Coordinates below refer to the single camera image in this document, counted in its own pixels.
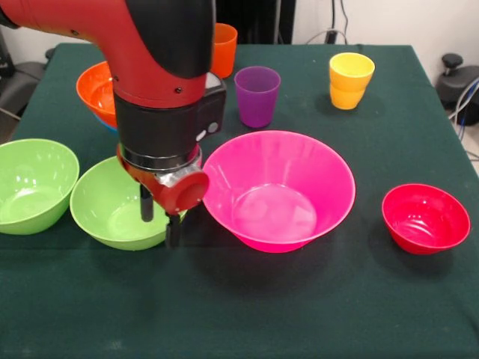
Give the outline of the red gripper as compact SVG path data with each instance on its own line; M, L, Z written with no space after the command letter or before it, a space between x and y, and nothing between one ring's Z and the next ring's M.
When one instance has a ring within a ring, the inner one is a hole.
M197 206L207 192L209 177L201 168L202 152L197 144L187 158L186 164L165 171L141 169L126 159L126 151L117 145L117 158L123 169L140 184L141 219L153 220L153 201L158 203L168 216L165 246L176 248L180 243L180 212Z

